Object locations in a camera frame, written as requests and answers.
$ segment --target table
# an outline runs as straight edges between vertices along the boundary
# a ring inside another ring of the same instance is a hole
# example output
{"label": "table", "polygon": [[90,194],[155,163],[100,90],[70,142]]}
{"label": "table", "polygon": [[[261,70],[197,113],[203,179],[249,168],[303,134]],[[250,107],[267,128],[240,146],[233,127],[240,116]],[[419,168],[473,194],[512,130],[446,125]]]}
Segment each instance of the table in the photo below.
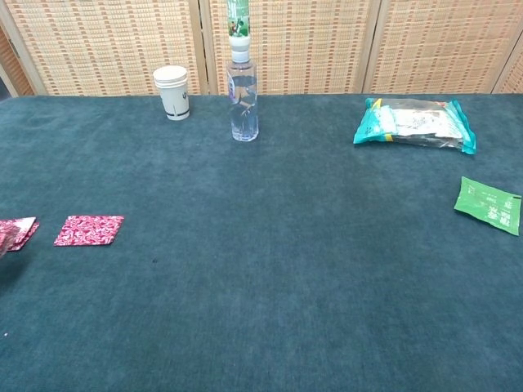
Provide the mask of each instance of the table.
{"label": "table", "polygon": [[[523,194],[523,96],[454,96],[476,156],[354,146],[365,97],[261,96],[248,144],[226,97],[1,103],[0,218],[41,226],[0,260],[0,390],[519,390],[521,238],[453,206]],[[82,214],[125,221],[53,247]]]}

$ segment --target plastic bag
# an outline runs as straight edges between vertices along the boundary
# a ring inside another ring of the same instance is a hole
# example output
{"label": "plastic bag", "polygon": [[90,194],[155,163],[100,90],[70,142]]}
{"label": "plastic bag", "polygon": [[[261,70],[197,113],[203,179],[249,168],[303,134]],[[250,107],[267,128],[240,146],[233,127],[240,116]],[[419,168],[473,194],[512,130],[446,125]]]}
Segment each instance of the plastic bag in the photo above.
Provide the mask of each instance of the plastic bag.
{"label": "plastic bag", "polygon": [[476,153],[476,135],[456,100],[368,98],[366,105],[354,135],[355,145],[373,140],[396,141]]}

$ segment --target water bottle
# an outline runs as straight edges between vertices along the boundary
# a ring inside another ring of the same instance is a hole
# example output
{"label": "water bottle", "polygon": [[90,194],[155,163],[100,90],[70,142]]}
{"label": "water bottle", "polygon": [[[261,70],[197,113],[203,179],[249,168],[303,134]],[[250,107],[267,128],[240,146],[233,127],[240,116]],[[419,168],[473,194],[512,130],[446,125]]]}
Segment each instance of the water bottle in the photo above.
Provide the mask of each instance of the water bottle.
{"label": "water bottle", "polygon": [[256,64],[248,58],[248,51],[233,52],[233,61],[227,65],[227,78],[232,137],[239,141],[254,140],[258,136]]}

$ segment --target paper cup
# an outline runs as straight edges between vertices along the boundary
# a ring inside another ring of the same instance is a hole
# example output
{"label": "paper cup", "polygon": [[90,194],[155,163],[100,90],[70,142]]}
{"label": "paper cup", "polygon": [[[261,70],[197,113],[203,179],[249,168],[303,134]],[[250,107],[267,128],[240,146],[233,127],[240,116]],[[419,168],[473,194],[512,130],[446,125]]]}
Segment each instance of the paper cup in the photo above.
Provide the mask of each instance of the paper cup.
{"label": "paper cup", "polygon": [[160,91],[167,118],[174,121],[188,118],[187,69],[178,65],[167,65],[156,69],[153,77],[154,84]]}

